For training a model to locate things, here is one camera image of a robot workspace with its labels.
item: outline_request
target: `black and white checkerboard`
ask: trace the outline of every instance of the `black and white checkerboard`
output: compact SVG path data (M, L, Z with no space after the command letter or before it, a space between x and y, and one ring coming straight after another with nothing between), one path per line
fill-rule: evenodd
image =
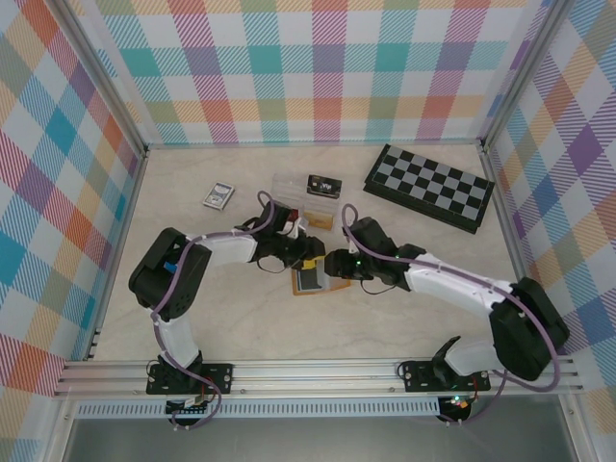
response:
M494 183L386 144L364 191L475 233Z

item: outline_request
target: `purple cable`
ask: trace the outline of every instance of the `purple cable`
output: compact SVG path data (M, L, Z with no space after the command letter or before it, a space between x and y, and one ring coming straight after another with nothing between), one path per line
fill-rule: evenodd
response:
M184 368L180 363L178 363L168 353L167 347L165 345L165 342L163 341L163 337L161 336L161 327L159 325L159 321L160 321L161 317L160 317L159 313L165 307L165 305L167 305L167 303L169 302L169 299L173 295L173 292L175 291L175 288L177 286L177 281L180 278L180 273L182 272L182 268L184 267L184 263L186 262L187 255L188 255L189 251L191 250L191 248L193 247L193 245L195 245L199 241L202 241L203 239L225 238L225 237L232 237L232 236L249 236L251 234L258 233L262 229L265 229L271 223L271 221L273 220L273 211L274 211L273 199L272 199L271 195L269 193L265 192L265 191L257 192L257 199L259 200L259 203L263 206L264 209L266 208L267 204L266 204L266 202L264 202L262 200L262 198L261 198L262 195L264 195L268 199L268 201L269 201L269 205L270 205L269 206L269 214L268 214L268 219L266 219L262 224L260 224L256 228L250 229L248 231L237 231L237 232L234 232L234 231L223 231L223 232L212 233L212 234L209 234L207 236L197 236L196 238L190 240L188 244L186 244L186 246L182 250L182 254L180 255L180 259L177 262L175 273L173 274L173 277L171 278L171 283L169 284L169 287L168 287L167 291L165 292L165 295L163 296L163 298L161 299L159 304L156 305L156 308L154 308L152 310L152 313L150 314L150 318L154 322L154 336L156 337L156 342L158 343L159 348L161 349L163 355L165 356L167 361L170 363L170 365L173 366L178 371L181 371L181 372L185 373L186 375L194 378L195 380L198 380L198 381L204 383L205 385L211 387L217 393L217 395L218 395L218 401L216 403L216 407L214 408L214 410L209 415L207 415L203 419L199 420L197 423L195 423L195 424L193 424L191 426L183 426L183 428L185 430L187 430L187 431L188 430L193 430L193 429L196 429L196 428L199 428L199 427L205 425L207 422L209 422L216 415L216 413L220 410L220 407L222 406L222 393L220 392L220 388L213 381L208 380L207 378L202 377L200 375L197 375L196 373L191 372L188 369ZM177 423L177 421L175 421L175 416L177 415L178 412L179 411L176 411L176 412L171 414L171 421L175 425L175 429L181 427L181 425L179 423Z
M476 414L472 418L468 419L467 422L470 421L470 420L474 420L475 418L478 418L480 415L483 415L485 413L485 410L501 395L502 390L504 389L505 382L507 380L509 380L509 381L511 381L513 383L516 383L516 384L518 384L518 385L520 385L520 386L522 386L522 387L524 387L524 388L526 388L526 389L528 389L530 391L537 392L537 393L550 392L551 390L556 388L556 386L558 385L558 382L560 381L560 365L558 364L558 354L556 353L556 349L554 348L552 340L550 339L550 335L548 334L548 332L546 331L544 326L537 319L537 317L530 311L530 309L528 309L518 298L516 298L512 294L504 291L503 289L501 289L499 287L493 286L489 282L486 282L486 281L484 281L482 279L479 279L478 277L471 276L471 275L469 275L469 274L467 274L467 273L465 273L463 271L460 271L458 269L455 269L455 268L439 266L439 265L434 264L434 263L422 262L422 261L415 260L415 259L412 259L412 258L390 257L388 255L381 255L380 253L376 253L376 252L370 250L369 248L367 248L364 245L362 245L359 241L357 241L357 239L351 233L350 228L349 228L349 226L347 224L347 210L348 209L350 209L353 212L353 214L355 215L355 217L353 219L353 222L357 221L357 218L359 217L359 213L357 212L357 208L355 206L353 206L352 204L345 204L345 206L343 207L343 211L342 211L343 228L345 229L347 237L357 246L357 248L359 248L360 250L364 251L368 255L371 255L374 258L378 258L379 260L384 260L384 261L387 261L387 262L394 262L394 263L400 263L400 262L408 263L409 265L417 265L419 267L430 268L430 269L433 269L433 270L439 270L439 271L443 271L443 272L448 272L449 274L453 274L454 276L461 277L463 279L466 279L468 281L471 281L471 282L477 284L480 287L484 287L486 289L489 289L491 291L496 292L499 295L504 296L509 301L511 301L513 304L515 304L518 308L520 308L520 310L522 310L522 312L525 315L528 316L530 321L534 324L534 326L536 327L537 331L539 332L539 335L541 335L541 338L546 343L546 347L548 347L548 351L550 352L550 357L552 359L553 367L554 367L554 378L552 380L552 383L550 383L549 385L546 385L545 387L537 387L535 385L531 385L529 383L526 383L523 380L520 380L518 378L508 377L506 372L502 373L502 372L499 372L499 371L493 371L493 373L495 375L497 375L497 376L502 378L502 383L500 384L499 391L494 395L494 398L490 401L488 406L486 406L479 414Z

